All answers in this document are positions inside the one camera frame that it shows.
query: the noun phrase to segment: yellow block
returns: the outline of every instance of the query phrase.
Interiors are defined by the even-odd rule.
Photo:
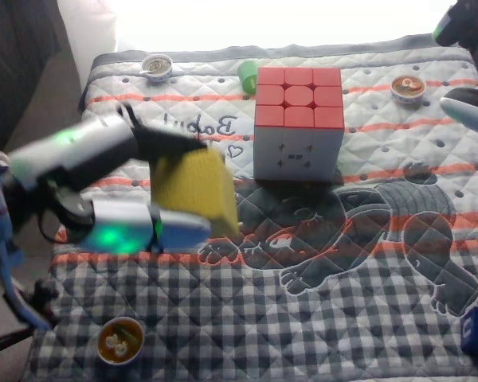
[[[211,222],[212,237],[237,234],[233,179],[219,152],[191,151],[151,166],[151,199],[163,209],[188,212]]]

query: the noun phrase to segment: dark floor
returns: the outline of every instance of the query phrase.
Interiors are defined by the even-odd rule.
[[[72,55],[67,50],[52,57],[46,65],[31,103],[16,126],[6,151],[14,150],[34,139],[42,138],[80,120],[77,105],[80,85]],[[53,230],[57,224],[51,224]],[[30,221],[20,232],[17,244],[25,252],[23,265],[14,270],[26,287],[44,278],[51,260],[51,244],[37,230],[37,222]],[[0,288],[0,335],[22,326],[2,300]],[[18,382],[21,378],[31,340],[25,340],[0,352],[0,382]]]

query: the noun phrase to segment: rubik's cube logo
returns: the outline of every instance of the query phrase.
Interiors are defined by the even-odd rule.
[[[343,130],[338,68],[259,68],[255,178],[331,181]]]

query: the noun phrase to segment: checkered fabric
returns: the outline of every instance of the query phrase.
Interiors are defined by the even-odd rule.
[[[478,88],[467,51],[409,37],[178,53],[158,86],[138,74],[145,55],[96,62],[84,119],[127,101],[147,125],[198,126],[235,177],[241,236],[178,254],[55,247],[61,322],[35,333],[25,382],[478,380],[460,350],[460,317],[478,306],[478,134],[438,103],[451,88]],[[252,179],[255,101],[235,77],[245,58],[342,69],[336,185]],[[427,81],[418,109],[391,98],[403,73]],[[148,179],[147,164],[131,161],[85,196],[148,202]],[[143,351],[124,368],[96,354],[100,328],[117,316],[145,329]]]

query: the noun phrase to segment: rubik's cube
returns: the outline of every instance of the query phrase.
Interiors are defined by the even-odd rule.
[[[258,69],[256,179],[331,182],[343,132],[340,69]]]

